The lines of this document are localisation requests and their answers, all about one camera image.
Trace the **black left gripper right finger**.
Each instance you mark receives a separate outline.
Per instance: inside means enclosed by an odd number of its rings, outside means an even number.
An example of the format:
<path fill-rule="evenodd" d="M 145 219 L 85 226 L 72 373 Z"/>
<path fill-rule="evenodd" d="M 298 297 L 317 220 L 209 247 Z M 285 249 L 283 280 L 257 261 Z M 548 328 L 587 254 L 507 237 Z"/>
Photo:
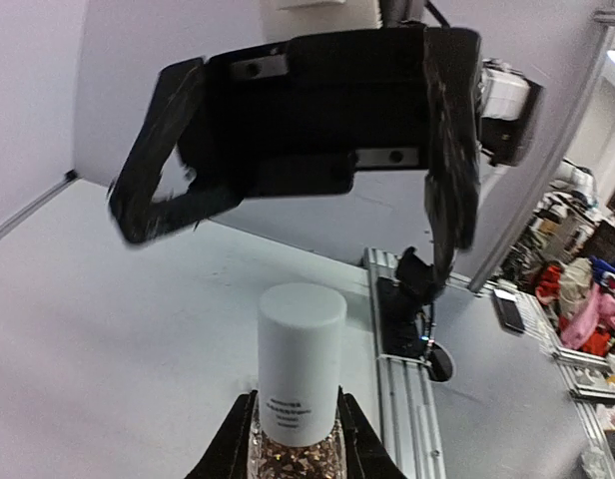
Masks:
<path fill-rule="evenodd" d="M 356 399 L 342 389 L 338 391 L 337 412 L 344 439 L 347 478 L 405 479 Z"/>

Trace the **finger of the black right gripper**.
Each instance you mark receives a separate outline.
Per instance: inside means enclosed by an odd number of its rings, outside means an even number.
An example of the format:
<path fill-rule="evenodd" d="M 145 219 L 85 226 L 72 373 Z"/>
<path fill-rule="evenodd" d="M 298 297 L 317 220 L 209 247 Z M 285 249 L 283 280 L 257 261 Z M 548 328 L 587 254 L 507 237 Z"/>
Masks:
<path fill-rule="evenodd" d="M 207 108 L 207 65 L 194 58 L 164 68 L 144 123 L 117 179 L 109 209 L 128 244 L 145 244 L 236 208 L 243 196 L 219 167 Z M 200 140 L 196 173 L 185 194 L 156 201 L 154 194 L 171 153 L 192 129 Z"/>

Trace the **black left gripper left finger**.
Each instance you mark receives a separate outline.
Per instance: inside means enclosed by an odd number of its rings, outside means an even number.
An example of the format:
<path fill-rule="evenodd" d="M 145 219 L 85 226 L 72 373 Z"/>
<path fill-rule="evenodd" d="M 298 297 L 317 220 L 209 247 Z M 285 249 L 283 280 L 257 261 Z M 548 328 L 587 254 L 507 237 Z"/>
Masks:
<path fill-rule="evenodd" d="M 186 479 L 245 479 L 257 392 L 241 394 Z"/>

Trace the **glitter nail polish bottle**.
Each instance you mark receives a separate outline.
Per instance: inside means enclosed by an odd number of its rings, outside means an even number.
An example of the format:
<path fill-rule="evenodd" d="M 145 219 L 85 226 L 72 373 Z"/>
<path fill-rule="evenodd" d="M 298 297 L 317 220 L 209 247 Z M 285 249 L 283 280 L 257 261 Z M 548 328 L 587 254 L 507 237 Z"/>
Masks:
<path fill-rule="evenodd" d="M 339 406 L 330 433 L 310 446 L 286 446 L 263 430 L 259 392 L 254 390 L 248 439 L 248 478 L 346 478 L 347 464 Z"/>

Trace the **white nail polish brush cap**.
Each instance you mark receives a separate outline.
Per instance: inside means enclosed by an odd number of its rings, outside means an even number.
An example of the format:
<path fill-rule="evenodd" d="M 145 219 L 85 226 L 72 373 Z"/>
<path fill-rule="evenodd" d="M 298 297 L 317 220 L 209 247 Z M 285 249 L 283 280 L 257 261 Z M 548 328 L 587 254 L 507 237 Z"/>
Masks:
<path fill-rule="evenodd" d="M 307 447 L 332 431 L 346 314 L 344 297 L 318 284 L 281 284 L 262 295 L 259 415 L 275 442 Z"/>

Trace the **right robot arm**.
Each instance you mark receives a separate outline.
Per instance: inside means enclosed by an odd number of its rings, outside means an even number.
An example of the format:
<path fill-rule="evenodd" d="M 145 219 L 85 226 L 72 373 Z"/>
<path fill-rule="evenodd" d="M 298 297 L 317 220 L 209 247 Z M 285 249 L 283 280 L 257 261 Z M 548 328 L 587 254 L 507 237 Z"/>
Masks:
<path fill-rule="evenodd" d="M 361 171 L 425 172 L 433 261 L 407 249 L 424 303 L 472 247 L 479 161 L 518 164 L 541 87 L 481 55 L 429 1 L 264 1 L 266 41 L 164 68 L 110 212 L 143 244 L 246 199 L 348 193 Z"/>

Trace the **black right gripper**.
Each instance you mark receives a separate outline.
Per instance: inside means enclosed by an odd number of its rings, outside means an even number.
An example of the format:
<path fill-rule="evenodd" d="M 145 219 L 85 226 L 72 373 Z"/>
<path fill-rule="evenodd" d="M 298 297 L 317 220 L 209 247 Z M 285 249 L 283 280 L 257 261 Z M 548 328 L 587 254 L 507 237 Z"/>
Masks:
<path fill-rule="evenodd" d="M 242 197 L 340 195 L 357 171 L 428 166 L 432 287 L 444 287 L 477 222 L 478 33 L 309 35 L 224 53 L 208 66 L 222 167 Z"/>

